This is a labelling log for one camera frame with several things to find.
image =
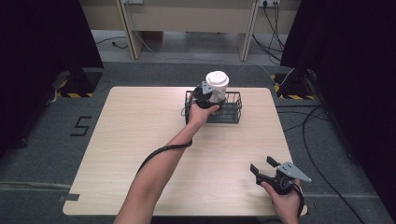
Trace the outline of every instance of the white paper cup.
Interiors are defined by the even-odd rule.
[[[215,88],[209,101],[218,103],[225,99],[225,92],[228,87],[229,79],[224,72],[215,71],[206,75],[206,84]]]

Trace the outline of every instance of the table top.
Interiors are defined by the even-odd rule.
[[[182,127],[186,91],[194,87],[115,87],[93,131],[70,194],[67,215],[116,215],[142,161]],[[271,156],[291,161],[271,92],[239,91],[238,124],[207,123],[193,138],[165,187],[154,216],[272,216],[271,198],[250,164],[274,176]]]

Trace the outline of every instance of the black tape mark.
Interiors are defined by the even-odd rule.
[[[85,129],[84,130],[84,133],[72,133],[72,134],[70,134],[70,136],[73,136],[73,137],[76,137],[76,136],[85,136],[86,134],[87,134],[87,131],[88,131],[88,129],[90,128],[90,126],[80,126],[79,125],[79,122],[82,120],[82,119],[90,119],[91,117],[84,117],[84,116],[80,116],[79,118],[78,118],[78,121],[77,121],[77,123],[76,123],[76,126],[75,126],[75,128],[83,128],[83,129]]]
[[[59,197],[58,202],[60,203],[65,203],[66,201],[77,202],[78,198],[79,198],[79,194],[67,194],[66,196],[61,195],[61,197]]]

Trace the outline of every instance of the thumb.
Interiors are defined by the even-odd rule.
[[[213,112],[218,111],[219,109],[220,109],[220,106],[219,106],[219,105],[212,105],[212,106],[210,106],[210,107],[208,108],[210,114],[213,113]]]
[[[267,193],[268,193],[271,197],[272,197],[273,195],[276,194],[274,188],[273,188],[270,184],[268,184],[267,182],[262,181],[262,187],[265,189],[265,191],[267,191]]]

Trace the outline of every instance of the yellow black striped tape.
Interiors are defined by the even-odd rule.
[[[58,97],[69,97],[69,98],[93,97],[93,93],[81,93],[81,92],[58,91],[57,95],[58,95]]]
[[[93,97],[93,92],[67,92],[66,90],[67,80],[68,79],[62,82],[58,90],[57,97],[69,97],[69,98]]]
[[[275,80],[276,75],[271,75],[272,80]],[[281,99],[292,99],[292,100],[314,100],[314,96],[309,93],[309,91],[306,89],[307,87],[304,87],[305,90],[300,92],[305,92],[304,94],[291,94],[290,90],[285,90],[286,87],[278,86],[278,83],[275,84],[274,86],[275,92],[277,97]]]

